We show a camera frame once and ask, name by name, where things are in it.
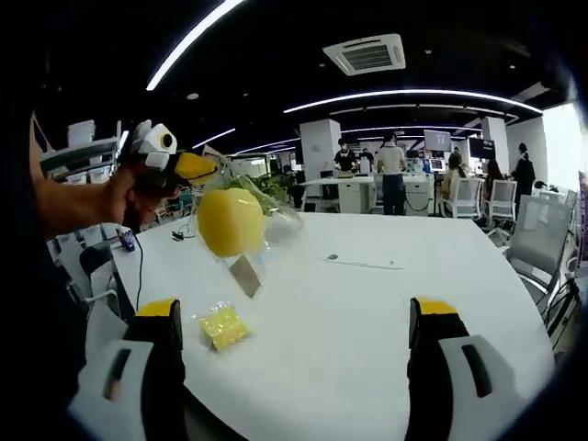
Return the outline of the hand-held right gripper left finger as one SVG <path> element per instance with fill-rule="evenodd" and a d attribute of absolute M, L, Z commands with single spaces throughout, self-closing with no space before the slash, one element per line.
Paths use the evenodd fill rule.
<path fill-rule="evenodd" d="M 178 299 L 147 303 L 128 321 L 98 303 L 68 413 L 92 440 L 185 439 L 182 350 Z"/>

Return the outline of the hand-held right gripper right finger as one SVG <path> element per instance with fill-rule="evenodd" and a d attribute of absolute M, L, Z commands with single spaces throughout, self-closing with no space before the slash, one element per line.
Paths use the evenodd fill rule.
<path fill-rule="evenodd" d="M 495 440 L 551 375 L 548 335 L 535 307 L 475 325 L 440 300 L 410 300 L 409 440 Z"/>

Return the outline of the person's left hand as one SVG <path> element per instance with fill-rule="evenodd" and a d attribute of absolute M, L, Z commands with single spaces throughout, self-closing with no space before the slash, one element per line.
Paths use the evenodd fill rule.
<path fill-rule="evenodd" d="M 170 181 L 160 186 L 155 172 L 143 160 L 121 165 L 106 183 L 103 221 L 128 227 L 135 233 L 152 223 L 165 199 L 177 198 L 179 185 Z"/>

